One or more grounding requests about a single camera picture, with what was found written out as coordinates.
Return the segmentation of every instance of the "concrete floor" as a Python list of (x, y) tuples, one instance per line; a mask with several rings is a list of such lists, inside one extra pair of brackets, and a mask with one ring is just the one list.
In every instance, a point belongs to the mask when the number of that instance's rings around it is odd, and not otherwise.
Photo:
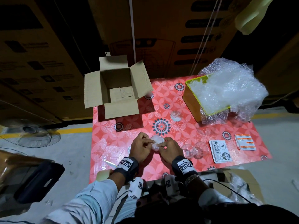
[[(283, 112), (281, 109), (259, 110), (258, 114)], [(266, 203), (283, 207), (299, 216), (299, 191), (291, 183), (292, 179), (299, 180), (299, 115), (260, 118), (253, 122), (273, 159), (241, 166), (250, 170), (259, 182)], [(91, 126), (92, 124), (71, 125), (66, 129)], [(92, 133), (63, 134), (57, 144), (44, 148), (24, 148), (0, 140), (0, 147), (53, 159), (63, 164), (66, 169), (43, 201), (32, 204), (30, 210), (24, 214), (0, 220), (26, 220), (35, 223), (86, 187), (89, 182), (91, 135)]]

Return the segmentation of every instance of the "hand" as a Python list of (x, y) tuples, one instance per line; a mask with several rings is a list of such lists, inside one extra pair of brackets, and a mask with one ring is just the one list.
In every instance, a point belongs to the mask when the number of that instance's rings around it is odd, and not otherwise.
[(183, 150), (175, 140), (171, 137), (166, 137), (164, 140), (163, 143), (157, 144), (157, 146), (160, 147), (160, 154), (167, 163), (171, 164), (177, 156), (184, 156)]
[(139, 163), (144, 161), (152, 149), (151, 143), (155, 141), (151, 140), (146, 133), (140, 132), (132, 142), (129, 157), (134, 157)]

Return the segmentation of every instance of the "red floral tablecloth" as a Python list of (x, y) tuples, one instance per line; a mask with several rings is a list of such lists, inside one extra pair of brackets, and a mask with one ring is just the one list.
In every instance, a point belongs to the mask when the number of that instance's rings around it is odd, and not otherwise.
[[(152, 80), (154, 89), (152, 94), (138, 101), (139, 115), (104, 120), (103, 105), (95, 107), (90, 182), (95, 180), (98, 171), (112, 168), (104, 160), (118, 164), (124, 156), (128, 156), (131, 143), (140, 132), (148, 134), (149, 137), (156, 134), (162, 137), (170, 136), (181, 147), (184, 144), (194, 146), (197, 142), (205, 143), (209, 152), (191, 159), (197, 171), (272, 158), (251, 121), (241, 123), (232, 118), (224, 125), (202, 125), (195, 121), (182, 99), (185, 81), (195, 77), (197, 76)], [(239, 150), (235, 134), (250, 134), (256, 151)], [(215, 164), (209, 149), (209, 140), (226, 140), (233, 161)], [(146, 181), (156, 180), (162, 178), (164, 174), (170, 173), (157, 153), (151, 153), (145, 163), (140, 166), (140, 175)]]

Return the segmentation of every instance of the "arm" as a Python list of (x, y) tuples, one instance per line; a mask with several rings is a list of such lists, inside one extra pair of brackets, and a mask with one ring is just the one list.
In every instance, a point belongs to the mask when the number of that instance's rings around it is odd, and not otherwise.
[[(151, 143), (154, 141), (150, 140), (145, 133), (140, 133), (133, 140), (129, 158), (137, 162), (137, 168), (139, 163), (149, 155)], [(125, 171), (118, 167), (107, 180), (89, 184), (75, 196), (75, 199), (53, 211), (39, 223), (102, 224), (108, 218), (119, 190), (133, 177), (134, 173), (133, 175), (130, 173), (130, 168)]]
[[(209, 188), (200, 179), (197, 171), (193, 168), (192, 162), (184, 158), (183, 151), (176, 141), (170, 137), (166, 137), (164, 140), (164, 143), (158, 144), (158, 146), (160, 146), (159, 151), (161, 158), (171, 164), (177, 179), (185, 184), (189, 195), (195, 200), (198, 200), (201, 207), (220, 202), (233, 202), (215, 189)], [(185, 166), (180, 168), (182, 162), (184, 162)]]

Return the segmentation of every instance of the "white sleeve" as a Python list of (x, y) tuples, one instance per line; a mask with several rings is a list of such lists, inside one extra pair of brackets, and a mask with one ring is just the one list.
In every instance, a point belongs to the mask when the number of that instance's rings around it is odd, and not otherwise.
[(114, 181), (95, 181), (79, 192), (75, 199), (53, 211), (39, 223), (51, 220), (59, 224), (103, 224), (116, 201)]
[(201, 207), (217, 203), (233, 203), (233, 201), (212, 188), (205, 190), (198, 199), (198, 204)]

